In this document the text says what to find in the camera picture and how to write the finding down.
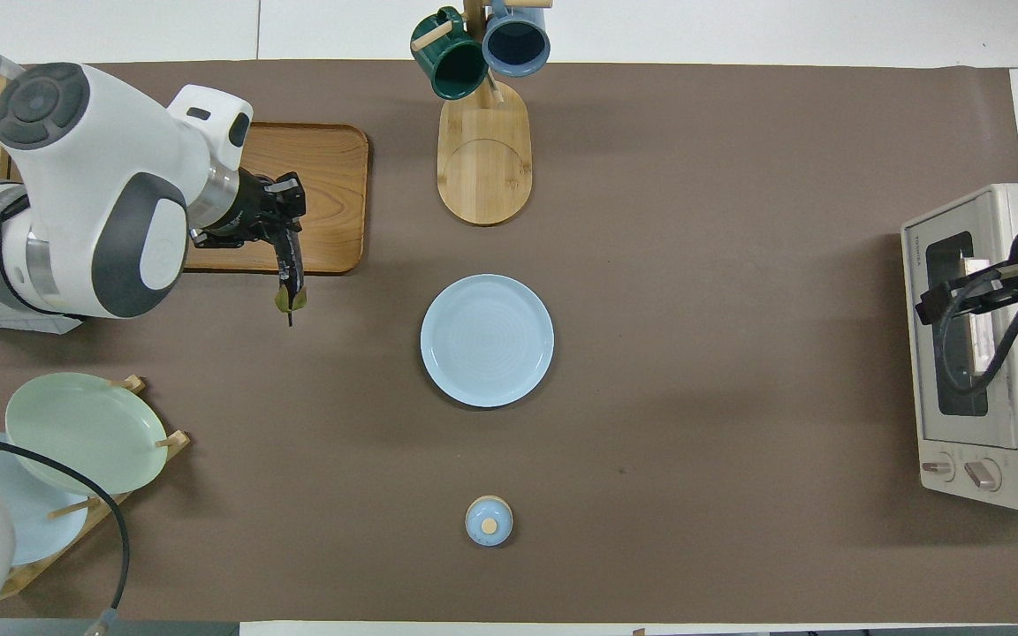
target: mug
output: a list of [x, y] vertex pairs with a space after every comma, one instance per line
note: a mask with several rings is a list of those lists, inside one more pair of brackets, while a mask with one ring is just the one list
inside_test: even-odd
[[465, 33], [461, 13], [453, 7], [442, 7], [435, 15], [425, 17], [415, 25], [411, 41], [427, 36], [444, 23], [452, 23], [449, 33], [411, 54], [432, 80], [436, 96], [444, 100], [460, 100], [477, 90], [489, 72], [482, 57], [482, 45]]
[[482, 42], [490, 68], [509, 77], [532, 75], [549, 61], [550, 48], [545, 9], [508, 8], [505, 0], [493, 0], [493, 16]]

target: brown table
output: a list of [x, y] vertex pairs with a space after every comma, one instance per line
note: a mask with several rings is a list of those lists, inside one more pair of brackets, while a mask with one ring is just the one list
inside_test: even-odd
[[[532, 200], [500, 228], [439, 201], [440, 101], [407, 62], [105, 67], [259, 119], [372, 138], [365, 257], [275, 284], [187, 275], [153, 313], [0, 332], [0, 427], [25, 380], [145, 374], [195, 445], [130, 500], [122, 615], [160, 620], [1018, 621], [1018, 512], [918, 484], [901, 222], [1018, 181], [1002, 70], [553, 64]], [[548, 304], [520, 402], [459, 406], [418, 328], [493, 271]], [[508, 499], [512, 542], [461, 516]], [[1, 616], [92, 616], [110, 526]]]

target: light green plate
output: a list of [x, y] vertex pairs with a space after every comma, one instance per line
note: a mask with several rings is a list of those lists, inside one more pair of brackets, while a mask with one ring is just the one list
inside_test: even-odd
[[[166, 439], [159, 417], [140, 398], [108, 380], [84, 373], [51, 373], [25, 383], [7, 404], [10, 443], [96, 480], [110, 495], [129, 493], [163, 470]], [[92, 495], [77, 480], [31, 459], [18, 459], [44, 482]]]

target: mug handle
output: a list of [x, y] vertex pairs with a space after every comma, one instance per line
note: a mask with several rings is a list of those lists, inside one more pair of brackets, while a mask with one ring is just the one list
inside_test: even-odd
[[439, 23], [447, 23], [447, 20], [449, 20], [450, 23], [453, 23], [450, 33], [455, 34], [455, 36], [460, 33], [465, 33], [465, 21], [463, 20], [463, 17], [461, 17], [461, 13], [458, 12], [458, 9], [453, 7], [442, 7], [439, 9], [438, 19]]

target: green mug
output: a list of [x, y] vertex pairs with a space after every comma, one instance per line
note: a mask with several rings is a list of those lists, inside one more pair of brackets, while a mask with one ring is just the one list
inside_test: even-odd
[[411, 52], [427, 76], [432, 89], [444, 100], [460, 100], [477, 90], [486, 80], [489, 67], [482, 54], [482, 44], [465, 33], [461, 13], [453, 7], [442, 7], [433, 16], [415, 25], [411, 41], [427, 36], [441, 24], [451, 23], [450, 32], [418, 51]]

